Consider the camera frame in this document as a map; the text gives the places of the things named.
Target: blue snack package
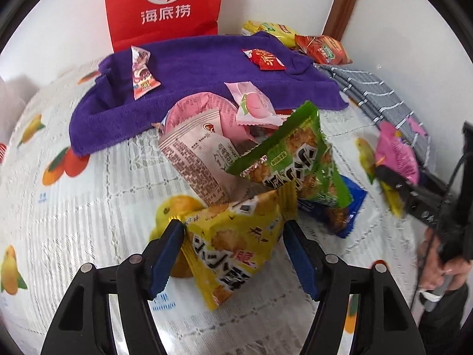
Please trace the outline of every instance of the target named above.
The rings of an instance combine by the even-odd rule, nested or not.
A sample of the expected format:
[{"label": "blue snack package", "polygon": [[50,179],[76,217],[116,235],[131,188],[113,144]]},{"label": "blue snack package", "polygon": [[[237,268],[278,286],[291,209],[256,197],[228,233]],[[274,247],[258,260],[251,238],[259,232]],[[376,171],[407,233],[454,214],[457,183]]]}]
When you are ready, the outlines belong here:
[{"label": "blue snack package", "polygon": [[347,186],[353,201],[346,208],[330,208],[326,205],[315,203],[305,199],[297,199],[299,209],[308,212],[314,219],[323,223],[330,232],[339,238],[345,239],[353,230],[355,218],[366,197],[366,191],[341,175]]}]

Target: white wall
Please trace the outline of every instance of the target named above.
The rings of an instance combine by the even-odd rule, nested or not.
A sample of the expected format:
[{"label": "white wall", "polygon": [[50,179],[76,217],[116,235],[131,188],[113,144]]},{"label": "white wall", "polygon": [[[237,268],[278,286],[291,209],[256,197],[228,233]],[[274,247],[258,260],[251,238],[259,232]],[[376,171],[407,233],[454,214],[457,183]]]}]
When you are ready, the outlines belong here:
[{"label": "white wall", "polygon": [[[462,154],[463,122],[473,122],[473,64],[447,23],[427,0],[358,0],[342,42],[419,115],[448,180]],[[470,298],[468,311],[472,305]]]},{"label": "white wall", "polygon": [[[222,0],[220,33],[246,20],[320,34],[333,0]],[[71,68],[111,53],[105,0],[41,0],[0,54],[0,76],[24,99]]]}]

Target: black cable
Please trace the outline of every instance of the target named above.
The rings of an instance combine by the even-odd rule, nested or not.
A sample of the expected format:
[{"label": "black cable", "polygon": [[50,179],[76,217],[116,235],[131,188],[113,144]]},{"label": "black cable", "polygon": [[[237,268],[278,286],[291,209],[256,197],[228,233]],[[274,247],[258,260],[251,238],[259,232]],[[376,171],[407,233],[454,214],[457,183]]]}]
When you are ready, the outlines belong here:
[{"label": "black cable", "polygon": [[412,311],[412,307],[414,306],[414,301],[415,301],[415,297],[417,295],[417,292],[419,291],[419,284],[420,284],[420,280],[422,279],[422,275],[424,275],[424,269],[425,269],[425,264],[427,262],[427,258],[429,257],[429,253],[430,253],[430,250],[432,248],[432,244],[434,242],[434,238],[435,238],[435,235],[437,233],[437,231],[441,228],[442,226],[442,218],[440,217],[440,213],[442,211],[442,206],[445,204],[445,201],[448,197],[448,194],[450,193],[450,190],[453,186],[453,183],[455,181],[455,178],[456,176],[458,175],[458,171],[460,169],[460,167],[462,166],[462,164],[464,163],[464,161],[466,160],[467,157],[470,157],[470,156],[473,156],[473,152],[467,152],[467,153],[464,153],[460,159],[458,160],[456,166],[455,166],[455,169],[453,170],[453,173],[451,174],[450,176],[450,180],[448,181],[448,185],[446,187],[446,191],[445,191],[445,194],[442,198],[442,202],[440,203],[440,205],[438,206],[437,208],[437,212],[435,214],[435,218],[438,220],[437,224],[435,225],[434,227],[434,231],[433,231],[433,234],[432,236],[430,237],[430,240],[429,240],[429,243],[427,244],[427,251],[425,253],[425,257],[424,257],[424,260],[420,266],[420,269],[419,269],[419,272],[418,272],[418,275],[417,275],[417,283],[416,283],[416,286],[415,286],[415,291],[414,291],[414,294],[412,295],[412,299],[411,299],[411,304],[409,306],[410,310]]}]

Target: screw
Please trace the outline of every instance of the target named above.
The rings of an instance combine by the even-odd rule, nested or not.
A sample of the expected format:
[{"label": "screw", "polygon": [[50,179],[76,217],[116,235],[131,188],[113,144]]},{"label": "screw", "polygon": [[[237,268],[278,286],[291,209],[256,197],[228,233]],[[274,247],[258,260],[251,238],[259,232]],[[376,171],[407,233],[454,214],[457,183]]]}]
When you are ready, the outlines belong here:
[{"label": "screw", "polygon": [[326,257],[325,257],[326,261],[328,263],[331,263],[331,264],[335,264],[338,262],[338,256],[337,255],[334,255],[334,254],[328,254]]},{"label": "screw", "polygon": [[80,267],[80,270],[81,270],[83,273],[87,273],[87,272],[89,272],[91,269],[92,269],[92,265],[91,265],[90,263],[85,263],[85,264],[83,264],[83,265]]},{"label": "screw", "polygon": [[141,259],[142,257],[140,254],[131,255],[131,257],[129,258],[129,262],[132,264],[138,264],[139,262],[141,262]]},{"label": "screw", "polygon": [[378,264],[375,265],[375,270],[377,270],[377,272],[384,273],[384,272],[386,272],[387,268],[384,264],[378,263]]}]

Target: red paper bag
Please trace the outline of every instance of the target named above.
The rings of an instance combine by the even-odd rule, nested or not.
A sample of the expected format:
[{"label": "red paper bag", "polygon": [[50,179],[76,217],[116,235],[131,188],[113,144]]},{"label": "red paper bag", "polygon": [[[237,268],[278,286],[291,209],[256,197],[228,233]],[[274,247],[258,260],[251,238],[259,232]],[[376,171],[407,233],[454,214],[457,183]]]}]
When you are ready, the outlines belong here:
[{"label": "red paper bag", "polygon": [[221,0],[105,0],[115,51],[176,37],[217,34]]}]

